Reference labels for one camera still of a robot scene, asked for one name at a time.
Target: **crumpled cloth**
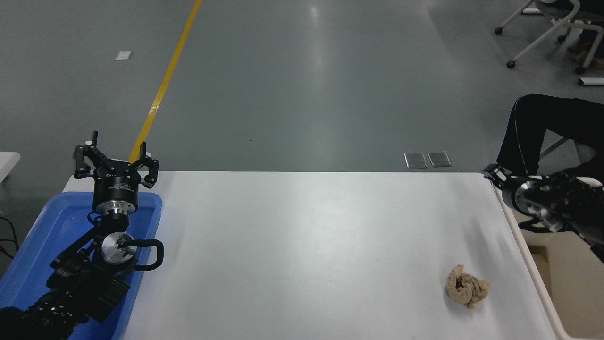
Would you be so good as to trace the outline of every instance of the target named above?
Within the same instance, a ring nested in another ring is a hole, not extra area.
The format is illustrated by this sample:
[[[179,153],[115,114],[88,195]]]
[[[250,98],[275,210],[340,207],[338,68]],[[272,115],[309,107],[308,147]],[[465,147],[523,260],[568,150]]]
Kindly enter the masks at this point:
[[[464,273],[462,264],[453,268],[445,283],[449,296],[469,309],[473,309],[476,303],[484,300],[489,294],[490,283]]]

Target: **gray floor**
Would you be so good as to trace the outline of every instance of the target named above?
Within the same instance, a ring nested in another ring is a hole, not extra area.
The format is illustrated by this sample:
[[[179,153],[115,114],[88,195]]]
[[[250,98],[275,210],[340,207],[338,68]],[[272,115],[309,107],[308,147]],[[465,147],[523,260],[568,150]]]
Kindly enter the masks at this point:
[[[0,3],[0,150],[22,155],[0,210],[21,241],[93,129],[127,158],[193,2]],[[550,26],[522,16],[495,36],[522,3],[204,0],[149,151],[162,170],[399,172],[404,152],[447,151],[452,167],[425,171],[479,171],[517,97],[603,101],[555,38],[505,67]],[[542,170],[577,162],[567,144]]]

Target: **chair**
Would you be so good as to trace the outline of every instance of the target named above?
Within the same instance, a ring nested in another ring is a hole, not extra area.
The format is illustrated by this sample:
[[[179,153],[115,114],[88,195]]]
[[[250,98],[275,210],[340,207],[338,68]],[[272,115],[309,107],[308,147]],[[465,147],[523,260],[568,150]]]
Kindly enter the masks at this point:
[[[543,159],[543,157],[549,155],[555,149],[558,149],[558,147],[564,144],[567,140],[568,138],[561,137],[559,140],[555,141],[552,145],[548,146],[543,151],[541,151],[539,159]],[[579,161],[581,162],[581,164],[590,161],[597,154],[596,150],[581,143],[575,142],[574,147],[577,150],[577,155],[579,156]]]
[[[556,32],[558,28],[566,27],[566,33],[558,37],[558,42],[561,44],[566,40],[566,37],[570,34],[570,30],[572,28],[582,28],[584,30],[592,30],[597,32],[596,39],[592,44],[583,65],[577,67],[575,72],[577,74],[583,74],[587,67],[591,64],[591,60],[594,57],[594,53],[598,45],[600,45],[600,41],[602,40],[602,36],[604,35],[604,30],[602,27],[598,25],[588,24],[589,21],[604,21],[604,16],[598,15],[595,13],[590,13],[586,11],[580,11],[579,0],[567,0],[573,5],[572,10],[567,10],[564,8],[557,8],[552,5],[541,2],[540,0],[529,0],[521,8],[519,8],[514,14],[512,14],[509,18],[507,18],[499,27],[495,29],[495,34],[500,35],[503,31],[503,27],[507,25],[512,19],[517,17],[522,11],[530,6],[532,3],[535,3],[535,6],[539,9],[541,13],[544,15],[554,19],[555,23],[549,30],[547,30],[543,35],[537,38],[537,40],[533,41],[529,46],[523,49],[520,53],[518,53],[512,60],[509,60],[506,63],[508,68],[514,68],[516,66],[516,62],[520,59],[521,56],[526,54],[526,52],[530,51],[532,48],[540,44],[543,40],[551,36]]]

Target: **person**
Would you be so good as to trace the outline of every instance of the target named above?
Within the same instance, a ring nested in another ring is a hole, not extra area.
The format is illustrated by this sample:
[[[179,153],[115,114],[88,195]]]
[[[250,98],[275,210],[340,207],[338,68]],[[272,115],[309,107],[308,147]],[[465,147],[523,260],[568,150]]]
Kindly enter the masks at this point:
[[[567,0],[541,0],[541,2],[557,8],[564,8],[567,10],[573,9],[573,5]],[[579,0],[579,5],[579,9],[581,11],[587,11],[604,16],[603,0]],[[593,21],[592,24],[604,28],[604,22]],[[583,62],[585,62],[587,54],[589,53],[589,49],[596,40],[596,36],[597,33],[595,31],[583,30],[581,35],[570,46],[568,46],[568,50],[579,54],[574,58],[577,64],[583,65]],[[602,42],[596,48],[596,52],[591,61],[590,67],[598,70],[604,70],[604,42]]]
[[[565,171],[604,183],[604,133],[599,124],[604,105],[583,99],[529,94],[514,103],[497,163],[513,175],[535,175],[546,130],[572,139],[597,154]]]

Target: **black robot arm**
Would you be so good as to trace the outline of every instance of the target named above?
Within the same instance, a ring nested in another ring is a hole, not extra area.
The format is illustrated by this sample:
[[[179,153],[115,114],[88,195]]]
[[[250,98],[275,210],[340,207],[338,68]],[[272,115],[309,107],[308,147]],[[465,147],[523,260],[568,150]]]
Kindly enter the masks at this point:
[[[484,177],[501,189],[503,200],[533,219],[519,226],[530,227],[542,222],[550,232],[573,231],[591,246],[604,262],[604,191],[601,186],[590,186],[573,173],[562,171],[543,179],[514,177],[497,164],[483,170]]]
[[[93,227],[51,263],[54,273],[46,283],[48,293],[24,312],[14,307],[0,309],[0,338],[63,340],[89,317],[103,322],[128,292],[130,285],[124,281],[128,274],[156,269],[163,261],[162,242],[134,240],[125,233],[128,216],[138,209],[138,185],[153,187],[159,162],[147,155],[144,142],[133,164],[109,159],[98,150],[97,137],[94,131],[92,140],[74,151],[74,177],[94,178],[88,216]],[[144,166],[149,174],[143,179],[138,170]],[[99,216],[93,219],[91,214]],[[155,263],[137,265],[138,247],[155,247]]]

